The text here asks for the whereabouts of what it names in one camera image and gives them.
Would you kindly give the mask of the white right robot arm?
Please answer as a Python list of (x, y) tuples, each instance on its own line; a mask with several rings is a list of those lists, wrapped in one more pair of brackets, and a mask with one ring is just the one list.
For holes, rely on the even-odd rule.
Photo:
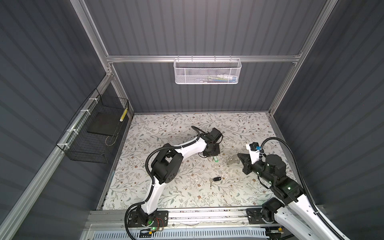
[(258, 214), (266, 224), (278, 223), (299, 240), (346, 240), (339, 230), (315, 205), (306, 185), (287, 176), (287, 165), (278, 155), (266, 155), (264, 145), (246, 145), (247, 154), (237, 156), (243, 172), (255, 173), (261, 185), (275, 195), (262, 204)]

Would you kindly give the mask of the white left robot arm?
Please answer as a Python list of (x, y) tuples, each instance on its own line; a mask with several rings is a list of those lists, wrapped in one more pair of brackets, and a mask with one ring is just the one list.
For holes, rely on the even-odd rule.
[(184, 160), (202, 154), (203, 158), (216, 157), (220, 154), (220, 143), (223, 134), (216, 128), (210, 132), (192, 126), (197, 136), (192, 140), (180, 144), (165, 144), (153, 151), (146, 159), (145, 168), (151, 178), (151, 185), (145, 199), (137, 204), (136, 211), (143, 223), (148, 226), (153, 222), (158, 202), (165, 186), (177, 176)]

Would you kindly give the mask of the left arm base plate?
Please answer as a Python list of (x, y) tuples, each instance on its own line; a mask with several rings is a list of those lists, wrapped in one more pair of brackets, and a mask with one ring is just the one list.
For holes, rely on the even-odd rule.
[(167, 227), (169, 211), (155, 211), (147, 215), (145, 213), (131, 211), (128, 214), (127, 225), (129, 228), (139, 227)]

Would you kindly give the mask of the black headed key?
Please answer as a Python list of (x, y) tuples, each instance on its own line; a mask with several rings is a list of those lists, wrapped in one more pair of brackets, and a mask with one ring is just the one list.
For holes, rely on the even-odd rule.
[(219, 181), (221, 181), (221, 180), (222, 180), (221, 177), (210, 178), (210, 179), (209, 179), (210, 187), (212, 186), (212, 184), (213, 184), (214, 182), (219, 182)]

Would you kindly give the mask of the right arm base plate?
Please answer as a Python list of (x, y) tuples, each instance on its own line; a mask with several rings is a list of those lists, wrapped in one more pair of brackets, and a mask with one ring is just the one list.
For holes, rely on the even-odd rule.
[(269, 213), (263, 213), (263, 208), (247, 208), (246, 215), (251, 225), (277, 224), (275, 217)]

